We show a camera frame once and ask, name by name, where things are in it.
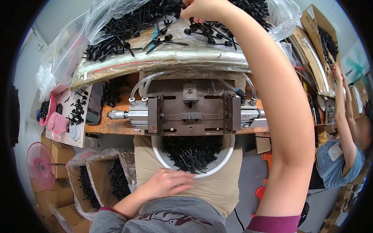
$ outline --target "wooden workbench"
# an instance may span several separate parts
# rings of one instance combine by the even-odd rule
[[[128,75],[127,82],[129,83],[128,86],[124,86],[120,90],[120,103],[117,103],[114,108],[111,108],[110,106],[107,106],[106,103],[104,103],[102,112],[101,112],[101,122],[99,125],[96,126],[89,126],[85,125],[85,132],[88,133],[114,133],[114,134],[127,134],[127,135],[144,135],[143,130],[134,129],[131,121],[129,119],[123,119],[123,120],[110,120],[106,116],[108,112],[111,110],[124,110],[129,111],[129,102],[128,99],[131,94],[131,87],[134,87],[136,83],[138,82],[139,73],[134,73],[131,75]],[[252,79],[254,85],[255,80],[253,79],[252,75],[250,76],[250,79]],[[251,89],[250,86],[246,86],[246,96],[247,99],[251,99]],[[138,92],[135,94],[135,98],[137,100],[141,99]],[[261,100],[258,98],[257,100],[257,107],[259,109],[263,109],[263,105],[261,103]],[[259,127],[259,128],[243,128],[240,131],[237,131],[236,134],[247,134],[247,133],[259,133],[259,132],[268,132],[268,127]]]

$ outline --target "white bucket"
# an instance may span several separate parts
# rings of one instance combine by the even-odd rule
[[[220,149],[220,153],[215,154],[217,157],[216,160],[212,161],[207,165],[206,170],[203,170],[205,173],[196,174],[195,178],[202,178],[209,175],[214,174],[215,172],[219,171],[226,162],[228,162],[231,154],[233,152],[234,144],[235,144],[235,135],[228,134],[223,135],[223,145]],[[162,144],[162,137],[160,136],[151,136],[151,144],[153,145],[154,153],[157,156],[158,161],[165,167],[171,168],[174,170],[178,170],[179,167],[175,166],[175,162],[172,161],[169,157],[169,153],[163,152],[163,144]]]

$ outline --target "pink mug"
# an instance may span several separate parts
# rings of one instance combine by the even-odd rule
[[[55,140],[59,140],[61,138],[61,133],[66,131],[66,126],[68,124],[68,120],[58,112],[52,113],[48,121],[48,129],[52,130],[52,137]]]

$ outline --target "maroon sleeve cuff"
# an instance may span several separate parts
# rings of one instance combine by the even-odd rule
[[[265,217],[255,216],[252,218],[247,229],[257,232],[289,233],[296,232],[301,216],[289,217]]]
[[[122,215],[127,221],[129,220],[129,219],[127,219],[126,216],[124,216],[123,214],[121,214],[118,211],[114,210],[113,208],[110,208],[110,207],[101,207],[98,211],[101,211],[101,210],[109,210],[111,212],[114,212],[114,213]]]

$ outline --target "smartphone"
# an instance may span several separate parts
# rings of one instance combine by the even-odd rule
[[[85,118],[85,123],[87,125],[98,125],[101,121],[102,112],[102,95],[104,91],[104,86],[106,82],[100,82],[94,84],[91,91],[90,100],[88,103],[87,116]]]

